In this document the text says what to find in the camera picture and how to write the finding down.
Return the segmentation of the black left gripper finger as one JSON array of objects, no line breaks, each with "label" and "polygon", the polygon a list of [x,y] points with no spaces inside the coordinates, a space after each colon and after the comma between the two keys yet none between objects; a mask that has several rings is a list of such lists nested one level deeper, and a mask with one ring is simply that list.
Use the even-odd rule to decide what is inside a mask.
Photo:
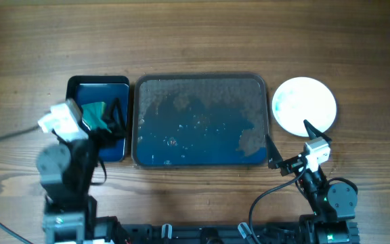
[{"label": "black left gripper finger", "polygon": [[116,102],[112,102],[111,105],[107,106],[102,115],[102,121],[107,125],[110,131],[113,131],[116,126],[116,119],[114,118],[114,109]]},{"label": "black left gripper finger", "polygon": [[114,132],[118,134],[119,136],[126,136],[127,135],[127,126],[125,124],[125,120],[123,117],[123,110],[121,108],[121,103],[119,98],[115,98],[113,102],[116,102],[116,106],[114,111],[116,111],[117,118],[116,119],[116,126],[114,128]]}]

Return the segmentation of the white plate blue stains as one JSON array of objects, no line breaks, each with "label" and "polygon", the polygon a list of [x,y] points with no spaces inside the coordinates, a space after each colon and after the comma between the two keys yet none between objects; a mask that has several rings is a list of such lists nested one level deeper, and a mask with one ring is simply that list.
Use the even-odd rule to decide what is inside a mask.
[{"label": "white plate blue stains", "polygon": [[310,77],[289,79],[272,98],[273,116],[287,132],[307,137],[304,120],[321,132],[327,131],[337,116],[333,93],[322,82]]}]

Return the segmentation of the green yellow sponge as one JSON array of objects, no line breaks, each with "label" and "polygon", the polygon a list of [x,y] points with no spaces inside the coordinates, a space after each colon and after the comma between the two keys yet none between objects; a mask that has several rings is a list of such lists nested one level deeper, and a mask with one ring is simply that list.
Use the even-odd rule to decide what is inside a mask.
[{"label": "green yellow sponge", "polygon": [[81,106],[83,110],[82,122],[89,131],[104,129],[110,131],[106,122],[102,119],[106,109],[105,102],[94,102]]}]

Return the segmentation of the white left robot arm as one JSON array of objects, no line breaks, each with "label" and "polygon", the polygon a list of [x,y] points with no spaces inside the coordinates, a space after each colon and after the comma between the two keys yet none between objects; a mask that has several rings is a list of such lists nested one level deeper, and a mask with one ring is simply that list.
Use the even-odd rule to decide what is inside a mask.
[{"label": "white left robot arm", "polygon": [[46,192],[43,231],[46,243],[130,243],[117,217],[97,217],[97,201],[89,195],[102,147],[113,146],[127,135],[119,99],[95,108],[79,108],[73,99],[54,105],[38,121],[59,142],[37,157],[41,186]]}]

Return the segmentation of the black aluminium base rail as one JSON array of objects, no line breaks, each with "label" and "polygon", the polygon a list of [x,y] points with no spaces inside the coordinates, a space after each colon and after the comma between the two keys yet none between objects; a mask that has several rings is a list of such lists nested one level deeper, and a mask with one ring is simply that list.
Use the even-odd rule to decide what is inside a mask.
[{"label": "black aluminium base rail", "polygon": [[94,239],[103,243],[359,244],[360,234],[355,222],[272,222],[254,226],[252,230],[245,222],[235,226],[126,224],[119,228],[116,234],[101,230]]}]

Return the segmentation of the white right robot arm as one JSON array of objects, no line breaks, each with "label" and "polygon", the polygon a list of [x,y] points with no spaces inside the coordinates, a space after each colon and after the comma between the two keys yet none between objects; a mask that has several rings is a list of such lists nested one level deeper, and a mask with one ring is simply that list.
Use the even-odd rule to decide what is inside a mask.
[{"label": "white right robot arm", "polygon": [[269,136],[265,99],[204,105],[195,97],[175,104],[174,96],[136,98],[133,105],[132,158],[148,168],[259,166],[267,164],[306,198],[312,214],[298,222],[268,223],[256,230],[240,223],[247,243],[358,243],[354,221],[357,186],[344,178],[328,179],[321,169],[331,140],[305,122],[309,141],[303,152],[283,159]]}]

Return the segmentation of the dark blue water tray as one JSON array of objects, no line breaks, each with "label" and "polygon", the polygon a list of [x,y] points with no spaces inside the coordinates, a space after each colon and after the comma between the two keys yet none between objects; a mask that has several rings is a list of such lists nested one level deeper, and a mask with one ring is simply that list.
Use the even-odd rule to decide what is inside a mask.
[{"label": "dark blue water tray", "polygon": [[125,158],[129,105],[129,80],[124,76],[73,76],[66,97],[82,112],[81,128],[99,143],[99,157],[105,162]]}]

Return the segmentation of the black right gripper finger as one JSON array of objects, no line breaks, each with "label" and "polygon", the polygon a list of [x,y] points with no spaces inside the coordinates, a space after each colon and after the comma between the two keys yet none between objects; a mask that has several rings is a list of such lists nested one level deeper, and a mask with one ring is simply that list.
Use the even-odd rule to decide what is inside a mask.
[{"label": "black right gripper finger", "polygon": [[267,145],[267,156],[269,159],[268,167],[270,169],[277,169],[279,168],[278,165],[283,162],[283,158],[269,134],[265,136],[265,140]]},{"label": "black right gripper finger", "polygon": [[332,142],[331,138],[329,138],[325,133],[316,129],[307,119],[305,119],[303,123],[310,140],[323,138],[326,142]]}]

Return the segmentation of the dark grey work tray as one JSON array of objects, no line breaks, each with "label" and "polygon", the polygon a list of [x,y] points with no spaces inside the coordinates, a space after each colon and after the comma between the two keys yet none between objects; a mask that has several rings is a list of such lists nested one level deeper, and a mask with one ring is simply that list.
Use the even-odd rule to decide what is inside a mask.
[{"label": "dark grey work tray", "polygon": [[271,161],[265,81],[255,73],[146,75],[135,84],[131,156],[141,167]]}]

